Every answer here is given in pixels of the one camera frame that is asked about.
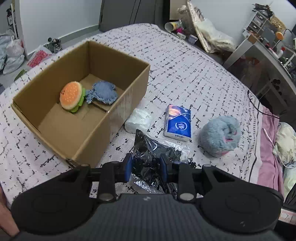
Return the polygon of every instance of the hamburger toy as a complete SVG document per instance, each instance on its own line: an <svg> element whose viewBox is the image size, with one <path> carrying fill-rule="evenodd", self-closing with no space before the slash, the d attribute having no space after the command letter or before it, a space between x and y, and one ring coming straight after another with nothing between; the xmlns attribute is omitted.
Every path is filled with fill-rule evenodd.
<svg viewBox="0 0 296 241"><path fill-rule="evenodd" d="M61 106L70 112L76 112L83 104L85 88L77 82L67 83L59 95Z"/></svg>

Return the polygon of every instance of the white patterned bedsheet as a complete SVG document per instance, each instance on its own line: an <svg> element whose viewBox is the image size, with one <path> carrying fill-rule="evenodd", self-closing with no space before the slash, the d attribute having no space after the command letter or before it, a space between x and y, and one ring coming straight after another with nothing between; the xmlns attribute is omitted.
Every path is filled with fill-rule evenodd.
<svg viewBox="0 0 296 241"><path fill-rule="evenodd" d="M147 92L138 107L147 110L153 117L153 125L148 130L152 138L188 145L190 159L199 168L211 163L243 180L257 182L262 164L262 115L250 103L248 89L212 58L183 40L160 30L156 25L136 24L90 37L59 52L31 69L0 95L0 182L10 204L19 193L70 168L46 149L21 122L10 107L12 98L53 61L89 40L150 63ZM258 106L258 99L252 93L249 95ZM163 135L165 109L170 103L191 110L192 139L189 142ZM232 115L238 119L242 138L234 151L214 158L198 145L197 137L201 128L219 115ZM133 143L134 134L121 128L110 142L99 166L111 160L122 160L126 153L132 151ZM116 188L117 193L136 192L130 183L117 184Z"/></svg>

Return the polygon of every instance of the gray floor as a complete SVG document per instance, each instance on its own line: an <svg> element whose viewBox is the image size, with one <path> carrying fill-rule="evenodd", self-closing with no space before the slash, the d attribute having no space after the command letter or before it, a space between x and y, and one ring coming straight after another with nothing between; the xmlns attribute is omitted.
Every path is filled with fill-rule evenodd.
<svg viewBox="0 0 296 241"><path fill-rule="evenodd" d="M63 49L66 49L78 42L80 42L81 40L87 38L87 37L91 37L93 35L96 35L96 34L99 34L100 31L97 30L97 31L94 31L94 32L91 32L91 33L88 33L88 34L85 34L85 35L82 35L78 38L75 38L75 39L72 39L68 42L65 42L65 43L62 43L62 47ZM27 64L27 60L25 60L23 62L23 64L21 65L21 67L19 67L16 71L10 73L10 74L0 74L0 93L2 93L2 91L6 88L8 88L14 81L14 79L16 78L16 76L19 74L19 72L23 69L27 69L26 67L26 64Z"/></svg>

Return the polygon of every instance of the blue cloth item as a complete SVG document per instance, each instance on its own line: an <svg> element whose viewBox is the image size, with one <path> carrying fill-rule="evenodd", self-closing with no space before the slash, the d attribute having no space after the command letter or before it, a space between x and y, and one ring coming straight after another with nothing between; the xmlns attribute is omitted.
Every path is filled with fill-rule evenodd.
<svg viewBox="0 0 296 241"><path fill-rule="evenodd" d="M86 91L86 102L90 104L92 103L93 98L96 98L104 104L111 105L118 98L115 89L115 85L110 82L104 80L98 81L93 84L91 90Z"/></svg>
<svg viewBox="0 0 296 241"><path fill-rule="evenodd" d="M200 144L214 157L220 157L234 150L240 140L239 122L232 116L211 119L201 130Z"/></svg>

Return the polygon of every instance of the white wall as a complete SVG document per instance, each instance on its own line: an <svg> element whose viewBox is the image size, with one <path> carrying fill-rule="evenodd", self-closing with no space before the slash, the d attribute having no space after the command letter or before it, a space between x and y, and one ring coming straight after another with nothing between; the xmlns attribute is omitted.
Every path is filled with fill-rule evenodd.
<svg viewBox="0 0 296 241"><path fill-rule="evenodd" d="M98 25L102 0L19 0L27 53L47 39Z"/></svg>
<svg viewBox="0 0 296 241"><path fill-rule="evenodd" d="M7 24L6 10L10 7L10 4L11 0L6 0L0 5L0 33L5 33L9 27Z"/></svg>
<svg viewBox="0 0 296 241"><path fill-rule="evenodd" d="M255 16L252 4L269 4L275 15L288 27L296 23L296 9L287 0L191 0L201 9L205 18L212 21L217 30L234 38L235 44L242 41L242 30Z"/></svg>

